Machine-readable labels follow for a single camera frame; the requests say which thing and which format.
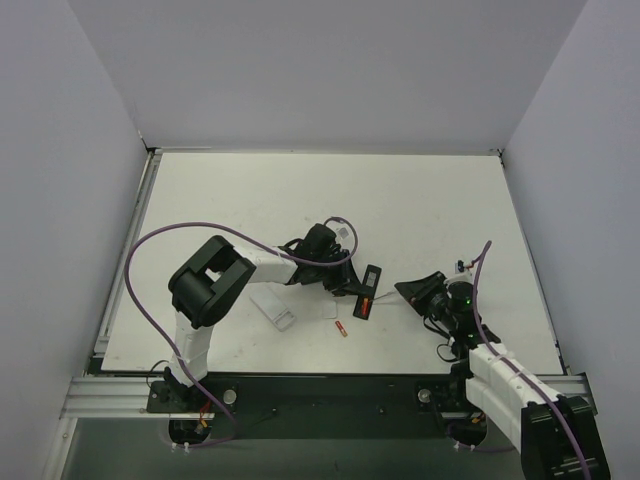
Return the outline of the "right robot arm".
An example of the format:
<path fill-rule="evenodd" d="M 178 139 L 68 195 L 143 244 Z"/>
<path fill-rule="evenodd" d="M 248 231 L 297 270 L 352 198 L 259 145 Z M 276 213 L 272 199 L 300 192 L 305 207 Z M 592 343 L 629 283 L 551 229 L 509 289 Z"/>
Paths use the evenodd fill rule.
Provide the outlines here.
<path fill-rule="evenodd" d="M 454 391 L 510 440 L 526 478 L 610 478 L 589 402 L 548 386 L 490 331 L 471 274 L 436 272 L 394 288 L 422 319 L 445 329 L 456 358 Z"/>

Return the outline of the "black remote control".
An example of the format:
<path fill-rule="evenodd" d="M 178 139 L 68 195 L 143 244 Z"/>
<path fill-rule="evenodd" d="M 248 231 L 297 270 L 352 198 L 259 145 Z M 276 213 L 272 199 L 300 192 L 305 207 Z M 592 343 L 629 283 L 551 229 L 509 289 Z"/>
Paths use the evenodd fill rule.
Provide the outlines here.
<path fill-rule="evenodd" d="M 355 318 L 358 318 L 361 320 L 369 319 L 371 309 L 373 306 L 372 300 L 375 298 L 378 284 L 381 278 L 381 274 L 382 274 L 382 269 L 379 266 L 375 266 L 372 264 L 369 264 L 367 266 L 363 280 L 361 282 L 364 286 L 367 287 L 367 294 L 362 296 L 357 296 L 356 303 L 354 305 L 354 310 L 353 310 L 353 316 Z M 370 299 L 370 309 L 369 309 L 369 315 L 367 317 L 363 317 L 361 315 L 361 305 L 364 298 Z"/>

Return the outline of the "white battery cover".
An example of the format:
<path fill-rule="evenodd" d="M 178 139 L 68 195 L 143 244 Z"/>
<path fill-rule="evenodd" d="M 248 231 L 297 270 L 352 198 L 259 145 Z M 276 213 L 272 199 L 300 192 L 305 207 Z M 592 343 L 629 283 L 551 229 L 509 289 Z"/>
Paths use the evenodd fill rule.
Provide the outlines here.
<path fill-rule="evenodd" d="M 326 300 L 322 303 L 322 318 L 335 320 L 339 315 L 338 303 L 335 300 Z"/>

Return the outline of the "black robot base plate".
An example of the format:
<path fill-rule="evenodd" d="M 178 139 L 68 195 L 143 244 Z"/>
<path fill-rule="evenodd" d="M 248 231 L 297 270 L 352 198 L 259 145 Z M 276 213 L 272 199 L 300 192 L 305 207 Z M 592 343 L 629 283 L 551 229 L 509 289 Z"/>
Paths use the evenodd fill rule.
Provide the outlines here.
<path fill-rule="evenodd" d="M 150 385 L 147 410 L 171 439 L 420 440 L 482 443 L 489 430 L 446 374 L 210 373 L 199 387 Z"/>

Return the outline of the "clear test screwdriver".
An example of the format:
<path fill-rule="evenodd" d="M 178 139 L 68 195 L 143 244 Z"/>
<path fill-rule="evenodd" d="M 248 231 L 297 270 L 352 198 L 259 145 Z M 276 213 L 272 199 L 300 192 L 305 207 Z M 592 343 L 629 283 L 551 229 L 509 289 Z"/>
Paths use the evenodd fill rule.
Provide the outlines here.
<path fill-rule="evenodd" d="M 396 298 L 396 297 L 399 297 L 399 296 L 400 296 L 400 294 L 397 291 L 389 291 L 389 292 L 386 292 L 386 293 L 384 293 L 382 295 L 379 295 L 379 296 L 375 297 L 372 300 L 372 302 L 375 303 L 375 302 L 379 302 L 379 301 L 383 301 L 383 300 L 387 300 L 387 299 L 391 299 L 391 298 Z"/>

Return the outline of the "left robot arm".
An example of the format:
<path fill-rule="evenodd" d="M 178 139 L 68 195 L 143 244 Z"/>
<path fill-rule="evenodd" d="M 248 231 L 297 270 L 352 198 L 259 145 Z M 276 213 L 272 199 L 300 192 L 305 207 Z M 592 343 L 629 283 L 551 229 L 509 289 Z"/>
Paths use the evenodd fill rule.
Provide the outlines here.
<path fill-rule="evenodd" d="M 249 284 L 284 286 L 320 283 L 334 296 L 362 288 L 351 262 L 359 238 L 348 221 L 331 217 L 305 237 L 278 247 L 243 249 L 221 235 L 210 237 L 170 278 L 178 349 L 163 373 L 170 400 L 183 411 L 204 402 L 200 382 L 208 374 L 213 327 L 232 309 Z"/>

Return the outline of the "white remote control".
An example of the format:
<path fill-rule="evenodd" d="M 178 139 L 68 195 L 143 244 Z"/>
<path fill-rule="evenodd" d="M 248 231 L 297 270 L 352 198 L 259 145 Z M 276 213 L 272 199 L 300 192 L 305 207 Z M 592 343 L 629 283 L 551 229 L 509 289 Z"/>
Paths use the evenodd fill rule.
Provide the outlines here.
<path fill-rule="evenodd" d="M 296 322 L 289 307 L 268 287 L 259 286 L 250 293 L 250 299 L 278 331 L 286 331 Z"/>

